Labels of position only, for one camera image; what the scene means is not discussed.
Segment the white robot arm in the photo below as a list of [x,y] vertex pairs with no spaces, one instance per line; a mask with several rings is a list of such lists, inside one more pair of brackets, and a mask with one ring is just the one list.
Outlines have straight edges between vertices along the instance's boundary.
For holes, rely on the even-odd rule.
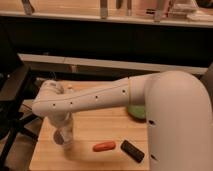
[[151,171],[213,171],[213,109],[200,80],[182,71],[127,77],[66,93],[44,82],[32,106],[56,119],[85,110],[143,105]]

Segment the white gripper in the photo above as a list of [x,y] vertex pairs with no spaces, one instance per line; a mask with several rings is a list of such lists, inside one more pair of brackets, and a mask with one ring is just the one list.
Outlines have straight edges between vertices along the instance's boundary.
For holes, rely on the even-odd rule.
[[57,128],[53,134],[53,140],[64,149],[69,149],[73,144],[73,118],[69,117],[65,124]]

